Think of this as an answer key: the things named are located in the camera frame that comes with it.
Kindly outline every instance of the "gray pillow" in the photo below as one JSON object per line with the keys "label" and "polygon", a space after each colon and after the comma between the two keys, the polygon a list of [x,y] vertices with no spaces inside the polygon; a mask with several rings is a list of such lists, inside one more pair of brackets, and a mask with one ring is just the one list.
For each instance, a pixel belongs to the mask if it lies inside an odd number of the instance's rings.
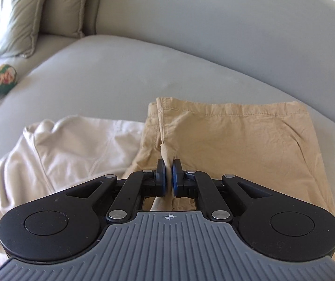
{"label": "gray pillow", "polygon": [[0,57],[29,57],[35,50],[44,0],[0,0]]}
{"label": "gray pillow", "polygon": [[81,38],[86,0],[45,0],[41,32]]}

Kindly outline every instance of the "tan garment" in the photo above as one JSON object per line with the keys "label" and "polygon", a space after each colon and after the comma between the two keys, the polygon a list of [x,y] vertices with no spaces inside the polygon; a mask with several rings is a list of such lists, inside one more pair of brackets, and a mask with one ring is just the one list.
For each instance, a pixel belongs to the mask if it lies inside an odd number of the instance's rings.
{"label": "tan garment", "polygon": [[[154,169],[161,156],[169,179],[172,161],[179,158],[184,170],[204,171],[215,179],[236,174],[335,214],[312,121],[296,101],[259,106],[157,98],[149,105],[140,150],[124,177]],[[193,200],[171,193],[152,206],[193,209]]]}

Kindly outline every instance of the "white garment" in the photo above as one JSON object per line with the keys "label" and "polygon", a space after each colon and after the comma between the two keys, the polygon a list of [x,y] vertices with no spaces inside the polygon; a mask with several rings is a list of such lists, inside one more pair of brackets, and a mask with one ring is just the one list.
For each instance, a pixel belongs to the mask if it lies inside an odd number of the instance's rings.
{"label": "white garment", "polygon": [[[104,174],[121,178],[136,156],[144,123],[70,116],[23,131],[0,160],[0,218],[9,210]],[[0,245],[0,266],[7,260]]]}

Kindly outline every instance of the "crosshair symbol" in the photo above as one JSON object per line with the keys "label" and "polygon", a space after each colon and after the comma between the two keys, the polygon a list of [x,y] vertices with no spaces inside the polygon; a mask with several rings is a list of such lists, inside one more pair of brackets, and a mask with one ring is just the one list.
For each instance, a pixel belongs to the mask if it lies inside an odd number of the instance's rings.
{"label": "crosshair symbol", "polygon": [[172,214],[167,214],[167,215],[164,216],[164,218],[168,219],[170,221],[171,219],[175,218],[175,216],[172,215]]}

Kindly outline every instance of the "clothing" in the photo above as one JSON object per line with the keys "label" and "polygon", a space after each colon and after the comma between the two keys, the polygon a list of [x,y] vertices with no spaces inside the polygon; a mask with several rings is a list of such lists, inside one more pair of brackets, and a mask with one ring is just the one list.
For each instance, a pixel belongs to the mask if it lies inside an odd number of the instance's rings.
{"label": "clothing", "polygon": [[[143,127],[80,116],[28,126],[0,160],[0,219],[15,206],[101,175],[120,177],[139,149]],[[6,260],[0,244],[0,266]]]}
{"label": "clothing", "polygon": [[[215,179],[236,174],[335,214],[316,133],[298,102],[259,106],[157,98],[149,105],[140,150],[124,177],[153,169],[161,155],[169,184],[172,161],[179,158],[184,170]],[[161,211],[193,209],[192,199],[171,193],[152,205]]]}

